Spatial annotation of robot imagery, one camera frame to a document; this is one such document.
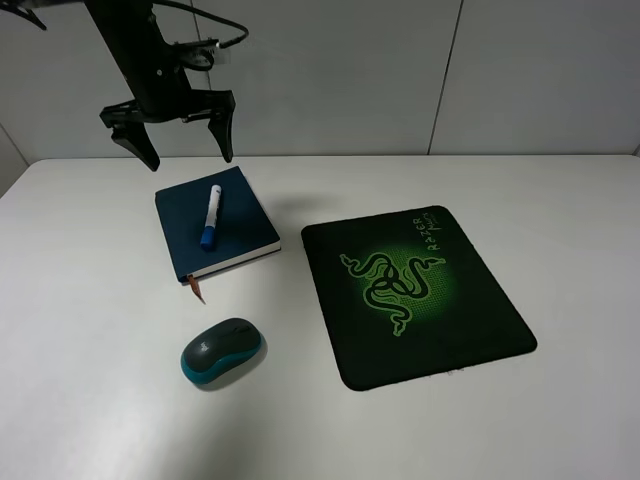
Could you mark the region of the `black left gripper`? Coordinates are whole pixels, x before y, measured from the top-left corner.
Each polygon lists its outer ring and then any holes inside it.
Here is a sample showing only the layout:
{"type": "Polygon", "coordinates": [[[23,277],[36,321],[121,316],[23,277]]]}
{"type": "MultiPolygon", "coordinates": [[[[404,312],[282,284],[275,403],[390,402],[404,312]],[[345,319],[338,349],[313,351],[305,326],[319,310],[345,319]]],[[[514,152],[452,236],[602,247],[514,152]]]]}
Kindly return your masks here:
{"type": "Polygon", "coordinates": [[[159,156],[143,123],[174,119],[207,119],[222,158],[234,157],[231,91],[196,90],[164,40],[154,6],[193,9],[175,1],[89,1],[87,10],[133,94],[133,99],[104,108],[100,118],[112,128],[112,141],[128,150],[151,171],[159,156]]]}

